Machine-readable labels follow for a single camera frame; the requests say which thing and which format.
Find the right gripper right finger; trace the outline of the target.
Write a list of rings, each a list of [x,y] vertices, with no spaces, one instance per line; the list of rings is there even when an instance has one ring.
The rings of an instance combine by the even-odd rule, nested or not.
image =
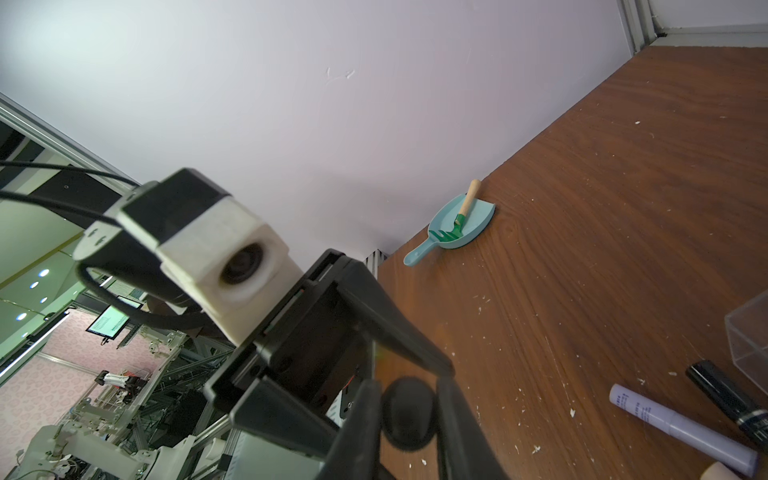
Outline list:
[[[437,392],[437,460],[440,479],[509,479],[453,378]]]

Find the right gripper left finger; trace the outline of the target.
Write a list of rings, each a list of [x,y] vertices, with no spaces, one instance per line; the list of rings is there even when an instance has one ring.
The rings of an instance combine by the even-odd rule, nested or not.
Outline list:
[[[365,380],[317,479],[374,479],[379,465],[381,384]]]

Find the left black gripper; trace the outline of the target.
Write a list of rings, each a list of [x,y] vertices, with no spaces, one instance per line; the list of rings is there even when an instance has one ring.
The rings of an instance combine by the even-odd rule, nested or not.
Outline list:
[[[452,361],[400,311],[367,266],[327,250],[204,386],[233,428],[324,459],[338,425],[327,412],[373,376],[379,345],[431,372]]]

